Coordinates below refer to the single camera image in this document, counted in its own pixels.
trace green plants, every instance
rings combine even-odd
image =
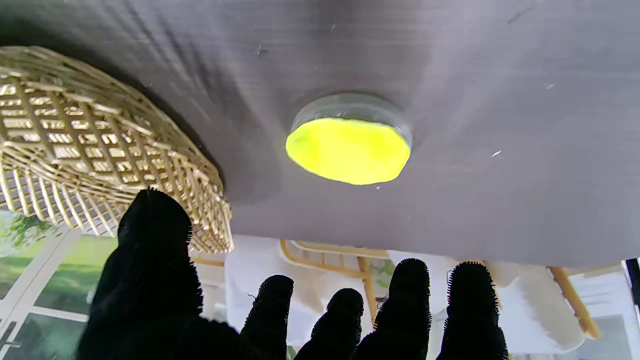
[[[48,236],[61,235],[57,226],[36,216],[0,214],[0,258],[16,254]]]

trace white fabric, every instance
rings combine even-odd
[[[578,319],[546,267],[528,269],[496,293],[510,352],[562,354],[584,342]]]
[[[294,281],[289,310],[287,344],[304,345],[316,321],[322,316],[333,294],[342,288],[353,288],[366,299],[361,279],[335,272],[291,265],[280,255],[276,239],[234,236],[235,249],[225,260],[227,320],[240,331],[258,294],[260,284],[271,275],[286,275]],[[372,331],[367,302],[362,317],[362,332]]]
[[[453,258],[388,250],[398,264],[407,258],[424,261],[429,268],[433,321],[429,355],[435,359],[446,319],[449,272],[459,263]],[[500,326],[509,352],[562,354],[580,346],[585,335],[545,266],[512,263],[487,264],[500,300]]]

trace round yellow disc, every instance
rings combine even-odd
[[[353,185],[395,179],[411,153],[391,126],[335,118],[302,124],[287,138],[286,150],[305,170]]]

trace gray surface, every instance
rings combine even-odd
[[[107,70],[199,137],[236,233],[564,266],[640,255],[637,1],[1,2],[2,43]],[[285,155],[296,112],[344,90],[412,123],[379,190]]]

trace wicker basket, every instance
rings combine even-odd
[[[0,120],[0,205],[114,236],[151,186],[189,213],[195,250],[233,249],[217,169],[130,86],[47,49],[0,47]]]

